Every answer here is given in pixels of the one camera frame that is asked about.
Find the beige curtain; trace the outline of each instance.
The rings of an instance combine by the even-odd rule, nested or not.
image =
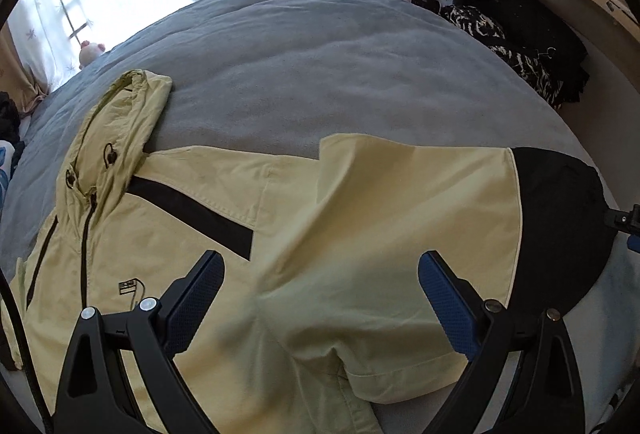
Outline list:
[[[35,109],[47,95],[33,75],[22,67],[7,24],[0,30],[0,91],[9,94],[23,115]]]

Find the textured blue pad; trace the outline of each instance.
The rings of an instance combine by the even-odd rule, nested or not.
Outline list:
[[[640,254],[640,236],[629,236],[626,247],[636,254]]]
[[[222,256],[216,254],[204,265],[167,317],[164,351],[169,358],[187,350],[218,294],[224,277],[225,263]]]
[[[429,252],[418,262],[418,280],[444,332],[457,353],[473,360],[480,350],[476,321],[452,281]]]

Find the silver bolt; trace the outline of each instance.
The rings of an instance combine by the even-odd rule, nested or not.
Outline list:
[[[560,312],[554,308],[549,308],[548,310],[546,310],[546,316],[549,317],[549,319],[551,319],[553,322],[558,322],[562,318]]]
[[[80,316],[84,319],[84,320],[88,320],[91,317],[93,317],[95,315],[95,308],[92,308],[91,306],[89,306],[88,308],[84,308],[82,310],[82,313],[80,313]]]
[[[156,299],[154,299],[153,297],[148,297],[146,299],[142,299],[142,302],[140,303],[140,309],[142,309],[142,311],[151,311],[156,307],[157,304],[158,301]]]
[[[502,311],[502,304],[500,304],[496,299],[485,300],[484,307],[490,313],[500,313],[500,311]]]

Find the jacket zipper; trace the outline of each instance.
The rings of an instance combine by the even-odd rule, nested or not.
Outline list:
[[[42,261],[44,260],[44,256],[47,253],[47,248],[49,247],[51,237],[53,236],[53,232],[56,231],[57,226],[58,216],[53,219],[53,224],[50,226],[49,231],[47,232],[47,236],[44,238],[40,254],[38,255],[38,262],[36,263],[35,270],[33,270],[33,278],[31,279],[31,284],[29,284],[29,290],[27,292],[27,309],[29,308],[29,304],[31,304],[31,301],[33,300],[33,293],[36,289],[36,279],[38,278],[38,274],[40,273],[40,267],[42,266]]]
[[[94,216],[95,207],[97,207],[97,197],[95,192],[91,194],[91,208],[84,222],[84,230],[82,231],[82,245],[80,249],[80,295],[82,297],[82,309],[86,308],[86,244],[89,239],[89,224]]]

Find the zippered pocket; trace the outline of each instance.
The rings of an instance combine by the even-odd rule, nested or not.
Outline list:
[[[82,245],[80,247],[80,296],[82,298],[82,309],[86,308],[86,244],[89,239],[89,224],[91,223],[91,218],[94,216],[95,207],[97,207],[97,205],[98,198],[94,192],[93,194],[91,194],[91,208],[89,209],[89,213],[84,220],[84,230],[82,231]]]
[[[133,176],[129,194],[142,198],[209,239],[250,260],[254,231],[210,210],[180,191],[157,181]]]
[[[53,223],[49,227],[49,231],[47,232],[47,236],[44,238],[44,242],[42,243],[42,248],[40,249],[40,253],[38,254],[38,261],[36,263],[36,268],[33,270],[33,277],[31,278],[31,284],[29,284],[29,290],[27,291],[27,302],[26,308],[29,308],[29,304],[33,300],[33,293],[36,289],[36,281],[38,279],[38,274],[40,273],[40,267],[42,266],[42,261],[44,260],[44,256],[47,253],[47,248],[49,247],[49,243],[51,242],[51,237],[53,236],[53,232],[56,231],[56,227],[58,226],[58,216],[53,219]]]

